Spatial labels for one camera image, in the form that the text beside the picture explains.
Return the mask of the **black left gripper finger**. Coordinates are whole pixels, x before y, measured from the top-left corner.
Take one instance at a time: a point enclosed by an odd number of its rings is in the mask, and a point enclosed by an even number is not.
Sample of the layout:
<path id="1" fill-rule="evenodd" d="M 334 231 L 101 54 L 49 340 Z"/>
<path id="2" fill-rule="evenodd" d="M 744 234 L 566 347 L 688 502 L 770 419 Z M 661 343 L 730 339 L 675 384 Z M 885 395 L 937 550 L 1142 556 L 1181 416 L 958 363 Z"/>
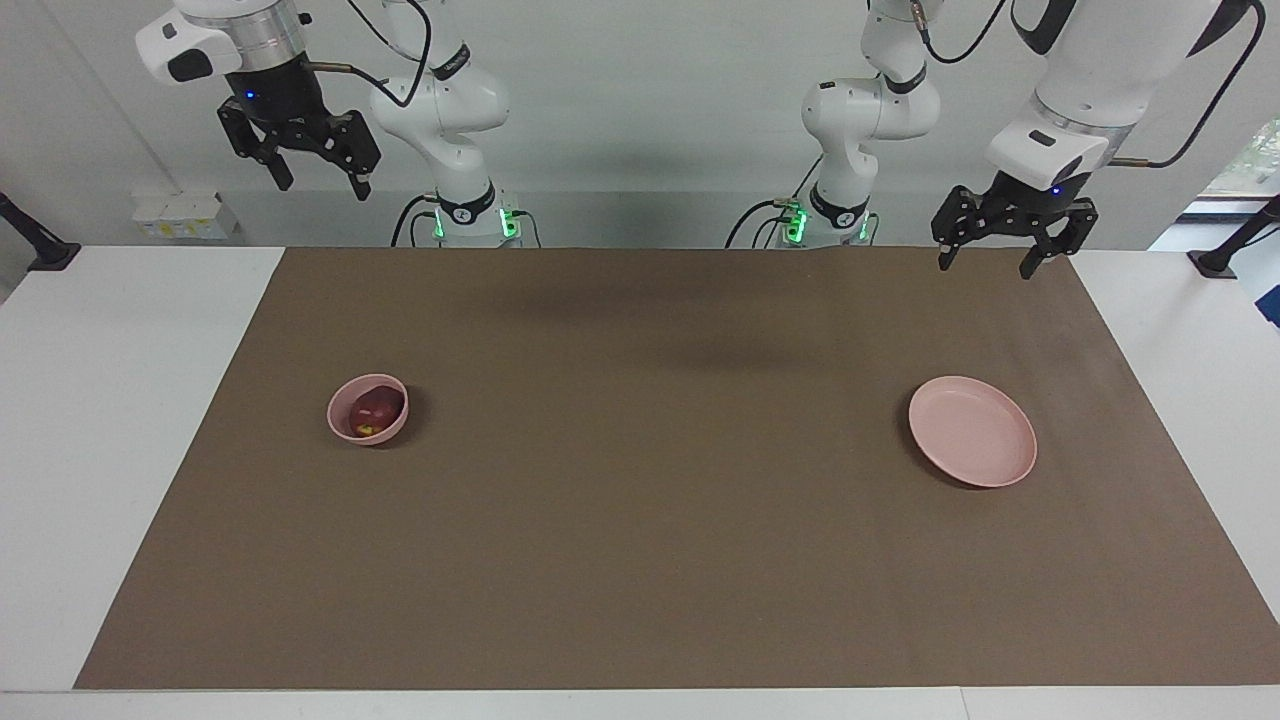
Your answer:
<path id="1" fill-rule="evenodd" d="M 1046 261 L 1079 252 L 1097 219 L 1092 200 L 1078 200 L 1062 211 L 1030 215 L 1033 245 L 1020 263 L 1020 277 L 1029 281 Z"/>
<path id="2" fill-rule="evenodd" d="M 932 219 L 932 237 L 940 246 L 938 268 L 946 272 L 960 249 L 986 237 L 980 205 L 984 197 L 968 187 L 952 187 Z"/>

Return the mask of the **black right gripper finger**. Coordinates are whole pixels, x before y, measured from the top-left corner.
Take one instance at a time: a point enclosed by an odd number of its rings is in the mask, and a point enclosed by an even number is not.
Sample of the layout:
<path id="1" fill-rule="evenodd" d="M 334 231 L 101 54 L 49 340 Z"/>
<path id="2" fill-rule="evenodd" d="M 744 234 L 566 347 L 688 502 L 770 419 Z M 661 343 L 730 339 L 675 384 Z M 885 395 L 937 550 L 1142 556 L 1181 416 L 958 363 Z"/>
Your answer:
<path id="1" fill-rule="evenodd" d="M 325 159 L 346 173 L 358 201 L 369 199 L 372 192 L 369 177 L 381 160 L 381 152 L 360 111 L 325 120 Z"/>
<path id="2" fill-rule="evenodd" d="M 280 191 L 288 191 L 294 177 L 279 152 L 278 141 L 268 135 L 259 137 L 253 124 L 237 100 L 225 100 L 218 109 L 218 118 L 232 149 L 239 158 L 253 159 L 265 167 Z"/>

